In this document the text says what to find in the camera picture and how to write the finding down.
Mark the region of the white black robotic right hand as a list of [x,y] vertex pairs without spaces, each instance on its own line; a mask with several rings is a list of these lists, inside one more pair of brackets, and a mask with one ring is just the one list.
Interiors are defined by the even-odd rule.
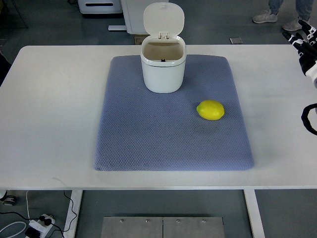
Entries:
[[302,72],[317,87],[317,29],[303,20],[299,25],[307,36],[307,41],[299,34],[283,32],[285,39],[297,50]]

